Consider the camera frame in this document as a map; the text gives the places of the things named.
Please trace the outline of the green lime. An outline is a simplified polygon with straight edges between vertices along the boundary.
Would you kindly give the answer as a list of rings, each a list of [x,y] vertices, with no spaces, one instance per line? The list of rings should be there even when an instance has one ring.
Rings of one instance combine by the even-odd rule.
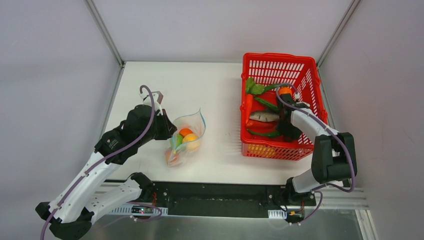
[[[183,143],[183,139],[184,139],[184,137],[181,134],[176,135],[176,142],[175,142],[176,148]]]

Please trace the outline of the orange tangerine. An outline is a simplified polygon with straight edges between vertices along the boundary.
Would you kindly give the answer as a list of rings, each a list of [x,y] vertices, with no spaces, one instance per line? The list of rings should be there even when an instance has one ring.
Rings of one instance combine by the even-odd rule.
[[[190,130],[189,128],[183,128],[179,131],[178,134],[181,135],[183,138],[185,138],[187,135],[193,134],[193,131]]]

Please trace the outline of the clear zip top bag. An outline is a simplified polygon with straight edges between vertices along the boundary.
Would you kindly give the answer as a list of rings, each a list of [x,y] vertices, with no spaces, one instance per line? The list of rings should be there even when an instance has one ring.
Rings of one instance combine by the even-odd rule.
[[[206,132],[206,122],[201,110],[176,118],[173,125],[177,130],[169,139],[170,147],[165,151],[168,167],[183,165],[194,158]]]

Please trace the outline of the yellow orange with leaf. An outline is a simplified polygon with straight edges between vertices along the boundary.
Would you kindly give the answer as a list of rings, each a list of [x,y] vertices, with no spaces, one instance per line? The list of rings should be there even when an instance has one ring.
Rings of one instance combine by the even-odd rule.
[[[183,138],[182,144],[188,152],[195,152],[201,145],[199,137],[192,133]]]

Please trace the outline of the red chili pepper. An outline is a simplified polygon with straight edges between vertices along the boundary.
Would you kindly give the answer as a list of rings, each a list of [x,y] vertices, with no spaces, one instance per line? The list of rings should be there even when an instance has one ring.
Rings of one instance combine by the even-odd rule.
[[[248,120],[245,127],[247,129],[274,129],[278,123],[276,121],[262,122],[256,120]]]

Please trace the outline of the peach fruit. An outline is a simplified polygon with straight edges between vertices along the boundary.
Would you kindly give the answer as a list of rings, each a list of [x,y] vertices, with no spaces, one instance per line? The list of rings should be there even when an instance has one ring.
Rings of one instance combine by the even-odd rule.
[[[168,167],[174,167],[181,164],[179,152],[172,149],[167,149],[165,151],[165,160]]]

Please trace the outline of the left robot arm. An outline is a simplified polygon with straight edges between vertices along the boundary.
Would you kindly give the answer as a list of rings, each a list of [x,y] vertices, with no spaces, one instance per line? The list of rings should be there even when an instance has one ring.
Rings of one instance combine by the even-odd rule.
[[[149,201],[154,183],[141,172],[132,173],[124,183],[102,196],[94,194],[142,145],[151,140],[168,140],[176,130],[157,102],[130,110],[125,120],[103,134],[69,186],[56,199],[36,206],[35,211],[44,220],[40,239],[50,230],[61,240],[79,240],[113,209],[135,200]]]

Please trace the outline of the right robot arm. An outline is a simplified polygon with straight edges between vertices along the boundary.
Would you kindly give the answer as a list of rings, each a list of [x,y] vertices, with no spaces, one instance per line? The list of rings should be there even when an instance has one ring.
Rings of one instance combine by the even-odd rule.
[[[350,188],[337,189],[351,193],[356,187],[358,173],[355,140],[351,133],[340,132],[320,120],[303,102],[296,102],[291,94],[278,94],[280,121],[277,130],[282,135],[297,138],[304,134],[313,144],[310,169],[291,177],[290,187],[284,190],[284,200],[296,205],[304,193],[336,186],[337,181],[351,180]]]

